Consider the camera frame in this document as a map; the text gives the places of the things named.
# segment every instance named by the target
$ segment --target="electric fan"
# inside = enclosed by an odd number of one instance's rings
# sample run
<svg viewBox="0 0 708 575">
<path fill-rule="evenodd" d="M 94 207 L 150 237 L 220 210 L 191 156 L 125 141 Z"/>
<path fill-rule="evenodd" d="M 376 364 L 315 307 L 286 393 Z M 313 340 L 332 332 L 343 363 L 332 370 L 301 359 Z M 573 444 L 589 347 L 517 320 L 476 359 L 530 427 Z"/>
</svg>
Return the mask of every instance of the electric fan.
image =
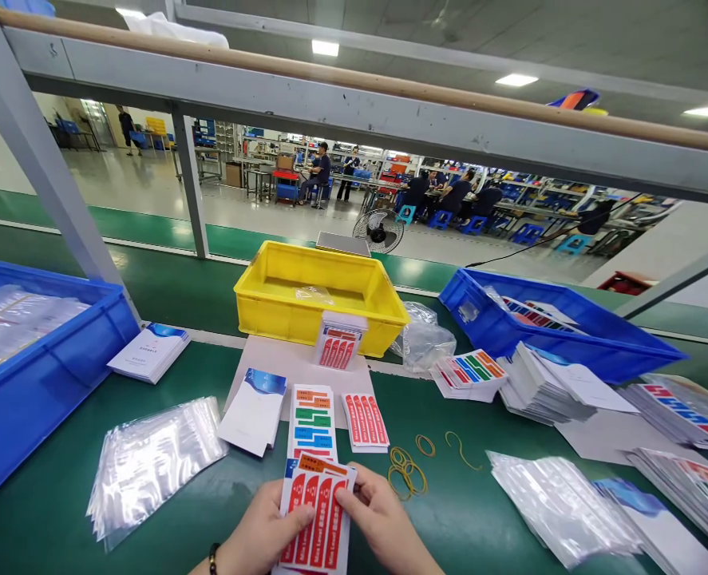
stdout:
<svg viewBox="0 0 708 575">
<path fill-rule="evenodd" d="M 404 236 L 404 222 L 389 209 L 373 210 L 359 218 L 353 236 L 366 240 L 371 252 L 392 252 Z"/>
</svg>

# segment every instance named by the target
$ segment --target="rubber band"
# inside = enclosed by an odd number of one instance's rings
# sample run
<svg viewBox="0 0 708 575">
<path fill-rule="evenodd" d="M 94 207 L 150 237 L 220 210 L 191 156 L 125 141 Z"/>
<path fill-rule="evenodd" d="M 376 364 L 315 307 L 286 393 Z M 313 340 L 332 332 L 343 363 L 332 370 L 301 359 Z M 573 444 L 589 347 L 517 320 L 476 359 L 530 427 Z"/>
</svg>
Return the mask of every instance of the rubber band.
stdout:
<svg viewBox="0 0 708 575">
<path fill-rule="evenodd" d="M 423 495 L 428 493 L 428 481 L 425 479 L 423 470 L 417 466 L 417 464 L 413 461 L 412 456 L 406 450 L 403 450 L 401 447 L 397 446 L 392 447 L 389 457 L 391 460 L 391 467 L 388 469 L 388 484 L 401 501 L 405 502 L 413 495 Z M 391 479 L 391 475 L 394 471 L 401 475 L 401 479 L 404 481 L 404 484 L 408 490 L 407 494 L 401 493 L 394 486 L 394 482 Z M 417 471 L 417 474 L 420 475 L 420 478 L 423 481 L 422 488 L 419 490 L 415 489 L 415 485 L 412 483 L 412 478 L 410 477 L 415 471 Z"/>
<path fill-rule="evenodd" d="M 465 456 L 463 455 L 463 440 L 460 439 L 460 435 L 456 434 L 454 431 L 447 431 L 444 434 L 444 439 L 447 442 L 447 445 L 452 447 L 452 443 L 449 442 L 450 434 L 454 435 L 457 438 L 457 442 L 459 443 L 459 447 L 460 447 L 460 458 L 463 460 L 463 463 L 465 463 L 465 465 L 467 465 L 468 467 L 470 467 L 474 471 L 481 471 L 481 469 L 484 466 L 478 466 L 478 467 L 472 466 L 470 463 L 468 463 L 468 459 L 466 459 Z"/>
<path fill-rule="evenodd" d="M 431 452 L 428 453 L 425 450 L 423 450 L 422 446 L 420 445 L 421 441 L 427 441 L 428 444 L 431 446 Z M 417 450 L 420 451 L 423 455 L 426 457 L 434 457 L 436 455 L 436 447 L 433 445 L 433 442 L 428 439 L 424 435 L 418 435 L 415 437 L 415 443 L 417 444 Z"/>
<path fill-rule="evenodd" d="M 401 478 L 404 479 L 405 485 L 407 485 L 407 495 L 405 496 L 404 494 L 399 493 L 399 490 L 394 487 L 394 482 L 391 481 L 391 474 L 396 471 L 401 475 Z M 394 490 L 394 493 L 397 495 L 400 501 L 407 501 L 409 498 L 412 497 L 412 482 L 409 481 L 409 475 L 402 473 L 402 471 L 395 466 L 391 466 L 388 469 L 388 484 L 391 486 L 391 489 Z"/>
</svg>

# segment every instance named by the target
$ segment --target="green label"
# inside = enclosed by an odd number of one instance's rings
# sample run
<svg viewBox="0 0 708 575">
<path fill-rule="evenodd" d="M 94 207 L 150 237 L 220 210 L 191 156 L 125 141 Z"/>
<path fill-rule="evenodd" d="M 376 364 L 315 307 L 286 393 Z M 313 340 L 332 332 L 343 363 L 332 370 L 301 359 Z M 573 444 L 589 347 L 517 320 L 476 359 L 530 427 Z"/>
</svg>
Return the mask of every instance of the green label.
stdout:
<svg viewBox="0 0 708 575">
<path fill-rule="evenodd" d="M 312 427 L 332 427 L 332 418 L 327 415 L 326 410 L 312 410 L 307 407 L 299 407 L 295 410 L 295 419 L 298 423 Z"/>
</svg>

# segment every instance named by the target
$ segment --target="metal frame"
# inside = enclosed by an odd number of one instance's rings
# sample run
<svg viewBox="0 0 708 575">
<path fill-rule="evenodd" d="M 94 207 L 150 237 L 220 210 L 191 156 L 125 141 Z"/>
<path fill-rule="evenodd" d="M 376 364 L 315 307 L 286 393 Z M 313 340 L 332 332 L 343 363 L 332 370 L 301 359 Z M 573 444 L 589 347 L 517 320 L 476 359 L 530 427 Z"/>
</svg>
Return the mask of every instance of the metal frame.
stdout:
<svg viewBox="0 0 708 575">
<path fill-rule="evenodd" d="M 49 48 L 63 54 L 54 43 Z M 125 286 L 0 29 L 0 134 L 85 275 Z M 140 316 L 125 289 L 137 321 Z"/>
<path fill-rule="evenodd" d="M 669 298 L 674 293 L 688 288 L 691 284 L 694 284 L 707 275 L 708 253 L 668 277 L 666 280 L 661 281 L 654 287 L 650 287 L 644 293 L 637 295 L 632 301 L 624 303 L 615 310 L 615 313 L 625 319 L 634 318 L 650 307 Z"/>
<path fill-rule="evenodd" d="M 708 151 L 5 28 L 33 88 L 708 202 Z M 61 45 L 57 56 L 51 46 Z M 115 66 L 121 61 L 123 66 Z"/>
<path fill-rule="evenodd" d="M 177 107 L 172 112 L 172 125 L 176 132 L 176 147 L 180 159 L 180 172 L 184 179 L 188 215 L 192 220 L 192 232 L 196 256 L 203 260 L 210 256 L 208 231 L 205 228 L 204 212 L 202 210 L 202 190 L 200 189 L 200 174 L 194 152 L 192 136 L 192 119 L 184 116 Z"/>
</svg>

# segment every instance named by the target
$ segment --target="green workbench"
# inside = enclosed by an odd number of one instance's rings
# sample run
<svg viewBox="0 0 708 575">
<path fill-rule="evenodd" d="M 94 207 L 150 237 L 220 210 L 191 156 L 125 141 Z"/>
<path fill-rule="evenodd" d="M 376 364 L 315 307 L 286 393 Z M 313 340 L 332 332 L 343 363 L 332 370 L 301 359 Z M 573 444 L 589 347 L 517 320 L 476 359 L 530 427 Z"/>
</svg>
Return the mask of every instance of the green workbench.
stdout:
<svg viewBox="0 0 708 575">
<path fill-rule="evenodd" d="M 145 319 L 239 335 L 231 286 L 243 267 L 138 248 L 109 249 Z M 80 275 L 63 239 L 50 234 L 0 227 L 0 259 Z M 470 349 L 435 299 L 402 297 L 437 310 L 440 323 L 455 333 L 458 351 Z M 692 359 L 665 371 L 689 375 L 708 387 L 708 346 L 672 343 Z M 155 387 L 118 375 L 102 383 L 0 488 L 0 573 L 186 573 L 212 542 L 226 538 L 255 489 L 282 476 L 286 423 L 279 426 L 275 450 L 263 460 L 233 450 L 109 555 L 95 542 L 85 510 L 107 430 L 204 395 L 214 395 L 222 406 L 239 357 L 240 350 L 192 343 Z M 389 353 L 383 360 L 398 358 Z M 563 456 L 590 479 L 620 476 L 659 496 L 634 469 L 578 458 L 557 431 L 509 414 L 499 399 L 489 405 L 445 401 L 432 382 L 379 373 L 372 380 L 392 444 L 407 449 L 428 478 L 429 492 L 405 506 L 447 573 L 564 573 L 492 478 L 485 450 L 523 458 Z M 484 469 L 470 470 L 456 448 L 447 447 L 448 430 L 462 438 L 467 459 Z M 433 440 L 435 458 L 417 451 L 417 434 Z M 341 461 L 352 458 L 347 432 L 341 430 L 338 452 Z M 384 455 L 356 459 L 380 473 L 389 465 Z M 702 533 L 668 505 L 708 547 Z M 349 572 L 381 571 L 353 529 Z M 661 573 L 647 557 L 594 557 L 575 572 Z"/>
</svg>

